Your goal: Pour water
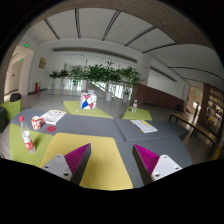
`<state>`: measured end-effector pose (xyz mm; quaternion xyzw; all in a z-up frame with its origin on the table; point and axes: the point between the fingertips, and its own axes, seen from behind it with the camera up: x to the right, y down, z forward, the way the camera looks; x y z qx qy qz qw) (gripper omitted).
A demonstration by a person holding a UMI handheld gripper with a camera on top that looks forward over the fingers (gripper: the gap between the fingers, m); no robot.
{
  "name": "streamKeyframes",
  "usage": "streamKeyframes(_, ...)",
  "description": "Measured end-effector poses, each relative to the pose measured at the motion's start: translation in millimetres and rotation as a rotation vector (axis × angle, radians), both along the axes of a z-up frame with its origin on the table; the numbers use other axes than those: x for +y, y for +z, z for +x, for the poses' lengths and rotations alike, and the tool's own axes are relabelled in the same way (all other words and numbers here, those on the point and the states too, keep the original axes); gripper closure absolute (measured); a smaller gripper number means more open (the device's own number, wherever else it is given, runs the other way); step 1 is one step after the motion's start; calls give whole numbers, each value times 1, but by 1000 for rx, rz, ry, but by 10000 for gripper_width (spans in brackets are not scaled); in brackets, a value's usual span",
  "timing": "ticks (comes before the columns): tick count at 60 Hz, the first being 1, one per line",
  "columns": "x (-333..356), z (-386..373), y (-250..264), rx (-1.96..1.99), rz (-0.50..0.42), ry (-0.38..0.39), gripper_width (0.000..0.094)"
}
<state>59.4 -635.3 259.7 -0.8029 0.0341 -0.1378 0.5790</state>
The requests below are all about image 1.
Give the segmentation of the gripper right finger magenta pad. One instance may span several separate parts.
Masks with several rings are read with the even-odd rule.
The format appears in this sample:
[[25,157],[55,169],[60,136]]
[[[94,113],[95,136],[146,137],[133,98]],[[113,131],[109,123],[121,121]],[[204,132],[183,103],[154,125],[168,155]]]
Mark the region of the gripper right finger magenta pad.
[[181,167],[168,155],[159,156],[137,144],[133,145],[132,154],[144,185],[181,170]]

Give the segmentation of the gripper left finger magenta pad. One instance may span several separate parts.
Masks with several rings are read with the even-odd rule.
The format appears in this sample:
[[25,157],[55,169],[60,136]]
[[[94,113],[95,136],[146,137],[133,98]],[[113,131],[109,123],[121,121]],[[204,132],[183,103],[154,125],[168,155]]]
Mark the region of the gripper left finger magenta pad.
[[57,154],[43,165],[42,169],[79,185],[90,155],[91,144],[88,143],[66,155]]

